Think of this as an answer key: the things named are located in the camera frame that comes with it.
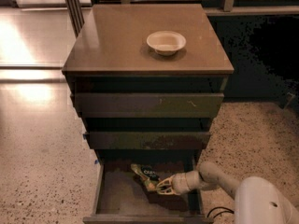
speckled floor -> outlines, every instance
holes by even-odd
[[[299,204],[299,118],[291,109],[269,102],[223,103],[211,131],[200,161],[214,161],[239,180],[263,177]],[[202,198],[205,214],[216,206],[234,209],[222,189],[202,191]],[[234,216],[215,218],[215,224],[223,223],[234,223]]]
[[[9,10],[0,13],[5,15],[0,16],[2,24],[18,19]],[[58,59],[40,47],[50,43],[51,35],[42,35],[47,42],[36,38],[49,30],[46,22],[30,29],[26,18],[26,22],[16,22],[18,33],[7,35],[24,39],[30,48],[26,53],[23,43],[18,45],[24,63],[64,63],[74,37],[66,24],[67,15],[58,13],[63,22],[52,20],[57,22],[54,28],[66,29],[59,37],[68,39],[61,43],[62,52],[55,48]],[[36,37],[26,35],[27,30]],[[0,40],[0,64],[19,63],[12,49],[4,49],[5,41]],[[28,79],[39,81],[30,83]],[[82,223],[92,211],[99,164],[94,164],[95,155],[82,138],[84,129],[71,105],[64,77],[59,70],[0,70],[0,81],[0,223]],[[200,161],[214,161],[240,180],[251,175],[264,177],[299,203],[299,119],[290,109],[265,102],[225,102],[211,131]],[[205,213],[220,205],[234,208],[221,189],[202,192],[202,198]],[[234,216],[215,218],[215,224],[224,223],[234,223]]]

drawer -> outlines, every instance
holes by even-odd
[[[89,132],[91,149],[205,149],[210,132]]]
[[[86,118],[87,131],[106,132],[206,132],[209,118]]]
[[[224,77],[76,77],[74,92],[219,92]]]
[[[222,93],[76,93],[85,118],[215,118]]]
[[[90,217],[83,218],[85,224],[213,223],[201,214],[197,191],[182,196],[149,193],[139,177],[131,171],[132,162],[135,162],[133,155],[126,159],[118,157],[105,160],[101,164],[93,212]],[[186,165],[185,160],[147,164],[161,179],[193,169],[192,164]]]

dresser top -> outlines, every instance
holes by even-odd
[[[174,31],[186,46],[164,57],[147,45]],[[229,75],[234,72],[201,5],[96,5],[63,68],[67,74]]]

drawer front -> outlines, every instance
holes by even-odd
[[[212,219],[205,218],[204,215],[195,216],[195,217],[157,217],[147,216],[147,217],[138,217],[138,216],[122,216],[122,215],[95,215],[92,217],[83,218],[85,224],[207,224],[213,223]]]
[[[76,92],[204,93],[219,92],[222,77],[76,77]]]
[[[85,118],[215,118],[222,93],[77,93],[77,112]]]
[[[89,132],[91,149],[193,149],[206,148],[210,132]]]

white robot body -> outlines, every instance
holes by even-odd
[[[241,182],[235,195],[235,224],[282,224],[280,194],[274,185],[257,176]]]
[[[196,171],[168,177],[157,185],[157,192],[182,195],[216,187],[235,200],[235,224],[299,224],[298,210],[273,184],[257,176],[240,182],[210,161],[202,162]]]

